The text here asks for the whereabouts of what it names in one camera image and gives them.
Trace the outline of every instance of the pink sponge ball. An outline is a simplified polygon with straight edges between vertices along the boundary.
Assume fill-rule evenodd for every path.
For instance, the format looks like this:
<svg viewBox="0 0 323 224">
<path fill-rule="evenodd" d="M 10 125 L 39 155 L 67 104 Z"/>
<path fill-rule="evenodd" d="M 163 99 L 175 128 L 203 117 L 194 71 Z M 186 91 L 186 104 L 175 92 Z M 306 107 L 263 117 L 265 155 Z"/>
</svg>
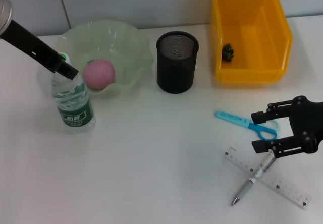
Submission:
<svg viewBox="0 0 323 224">
<path fill-rule="evenodd" d="M 105 59 L 90 62 L 83 71 L 83 79 L 88 87 L 102 90 L 114 83 L 116 77 L 112 63 Z"/>
</svg>

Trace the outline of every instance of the white ruler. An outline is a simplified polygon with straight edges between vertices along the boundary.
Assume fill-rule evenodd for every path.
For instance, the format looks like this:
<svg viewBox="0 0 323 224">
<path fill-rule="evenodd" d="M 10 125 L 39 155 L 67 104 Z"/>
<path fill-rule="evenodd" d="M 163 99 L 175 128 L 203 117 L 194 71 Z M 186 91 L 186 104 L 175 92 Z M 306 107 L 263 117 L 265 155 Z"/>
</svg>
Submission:
<svg viewBox="0 0 323 224">
<path fill-rule="evenodd" d="M 238 151 L 232 147 L 225 153 L 225 159 L 250 175 L 259 167 L 259 164 L 252 163 L 245 155 L 238 153 Z M 258 177 L 253 177 L 303 210 L 308 208 L 309 202 L 311 201 L 310 195 L 274 175 L 270 171 L 266 171 Z"/>
</svg>

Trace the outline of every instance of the water bottle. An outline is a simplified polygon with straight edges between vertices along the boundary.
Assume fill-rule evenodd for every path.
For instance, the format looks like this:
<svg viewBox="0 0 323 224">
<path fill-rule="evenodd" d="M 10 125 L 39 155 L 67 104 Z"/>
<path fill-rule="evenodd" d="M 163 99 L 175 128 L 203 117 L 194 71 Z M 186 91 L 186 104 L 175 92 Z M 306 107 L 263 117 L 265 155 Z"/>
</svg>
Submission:
<svg viewBox="0 0 323 224">
<path fill-rule="evenodd" d="M 60 55 L 68 64 L 71 64 L 65 53 L 60 53 Z M 77 74 L 71 80 L 59 73 L 54 73 L 51 87 L 52 96 L 67 131 L 72 134 L 80 134 L 91 130 L 95 125 L 95 117 L 82 76 Z"/>
</svg>

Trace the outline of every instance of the silver pen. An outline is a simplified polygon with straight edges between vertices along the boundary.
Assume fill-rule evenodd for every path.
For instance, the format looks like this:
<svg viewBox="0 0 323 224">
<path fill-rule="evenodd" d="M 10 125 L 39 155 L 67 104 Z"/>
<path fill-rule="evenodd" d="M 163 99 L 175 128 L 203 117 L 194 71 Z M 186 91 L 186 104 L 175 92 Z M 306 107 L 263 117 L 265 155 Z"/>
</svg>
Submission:
<svg viewBox="0 0 323 224">
<path fill-rule="evenodd" d="M 248 190 L 256 183 L 257 177 L 260 177 L 264 172 L 266 172 L 269 167 L 275 162 L 276 158 L 274 153 L 270 150 L 269 154 L 262 161 L 260 166 L 253 172 L 252 176 L 244 183 L 240 190 L 235 194 L 231 205 L 235 205 L 241 198 L 248 192 Z"/>
</svg>

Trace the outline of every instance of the bottle label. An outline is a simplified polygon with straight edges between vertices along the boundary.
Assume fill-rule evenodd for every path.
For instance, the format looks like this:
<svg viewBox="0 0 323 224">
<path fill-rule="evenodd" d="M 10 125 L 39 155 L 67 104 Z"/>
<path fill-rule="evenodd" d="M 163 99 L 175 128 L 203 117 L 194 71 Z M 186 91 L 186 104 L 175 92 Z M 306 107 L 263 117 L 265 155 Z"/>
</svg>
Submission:
<svg viewBox="0 0 323 224">
<path fill-rule="evenodd" d="M 77 110 L 58 109 L 62 116 L 63 122 L 69 127 L 82 127 L 88 124 L 94 115 L 90 99 L 83 107 Z"/>
</svg>

